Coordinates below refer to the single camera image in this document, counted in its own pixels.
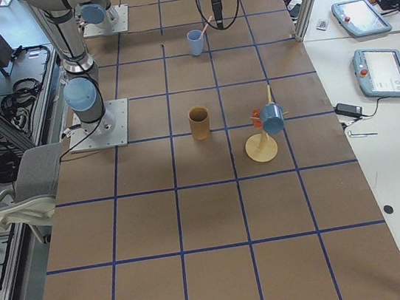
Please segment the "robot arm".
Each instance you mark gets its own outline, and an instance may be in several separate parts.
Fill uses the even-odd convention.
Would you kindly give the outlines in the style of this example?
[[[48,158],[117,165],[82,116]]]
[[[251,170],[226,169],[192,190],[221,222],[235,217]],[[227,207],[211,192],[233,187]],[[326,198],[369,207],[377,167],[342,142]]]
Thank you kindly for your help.
[[[53,42],[64,69],[71,78],[86,76],[97,80],[98,71],[93,57],[87,52],[83,34],[77,28],[76,18],[99,27],[105,33],[114,31],[120,23],[119,11],[125,8],[113,7],[111,0],[23,0],[35,12],[41,14],[40,25],[46,36]],[[221,0],[211,0],[213,29],[226,30],[230,25],[223,24]]]

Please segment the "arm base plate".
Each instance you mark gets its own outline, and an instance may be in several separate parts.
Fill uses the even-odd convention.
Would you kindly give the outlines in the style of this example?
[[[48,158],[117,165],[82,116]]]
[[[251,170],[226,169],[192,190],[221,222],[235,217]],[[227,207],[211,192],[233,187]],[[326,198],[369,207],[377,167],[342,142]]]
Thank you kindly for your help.
[[[107,10],[96,4],[84,6],[81,12],[85,38],[128,32],[128,5],[110,6]]]
[[[69,149],[75,154],[128,145],[128,100],[107,100],[104,107],[106,113],[97,129],[96,123],[84,123],[84,128],[72,130]]]

